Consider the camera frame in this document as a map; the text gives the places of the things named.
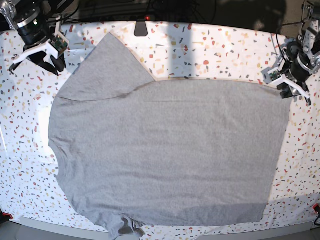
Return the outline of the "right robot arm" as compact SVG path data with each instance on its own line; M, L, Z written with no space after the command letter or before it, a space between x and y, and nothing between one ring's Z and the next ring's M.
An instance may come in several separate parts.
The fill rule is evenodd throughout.
M66 68L64 53L70 41L61 31L64 18L59 14L55 20L49 20L60 3L49 0L48 4L50 11L46 13L42 0L0 2L0 14L25 43L23 52L12 60L9 68L12 74L24 60L56 76Z

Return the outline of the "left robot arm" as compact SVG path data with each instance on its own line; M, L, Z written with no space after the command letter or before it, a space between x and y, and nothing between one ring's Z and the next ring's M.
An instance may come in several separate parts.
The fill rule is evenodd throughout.
M320 4L305 0L301 8L301 21L281 25L300 25L300 29L295 41L279 47L283 66L277 89L282 99L303 96L310 105L307 80L320 70Z

